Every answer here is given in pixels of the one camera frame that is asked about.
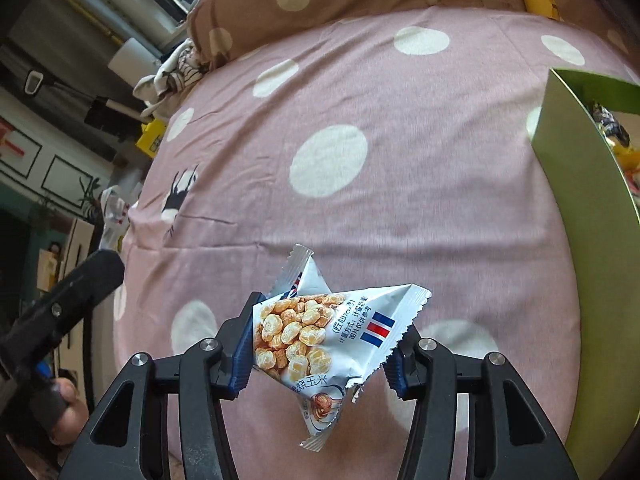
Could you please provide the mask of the person left hand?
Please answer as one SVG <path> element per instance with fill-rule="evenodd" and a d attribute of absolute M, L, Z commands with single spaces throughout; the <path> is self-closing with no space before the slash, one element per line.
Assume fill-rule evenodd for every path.
<path fill-rule="evenodd" d="M 66 378 L 21 388 L 2 415 L 18 457 L 36 476 L 55 474 L 88 422 L 87 405 Z"/>

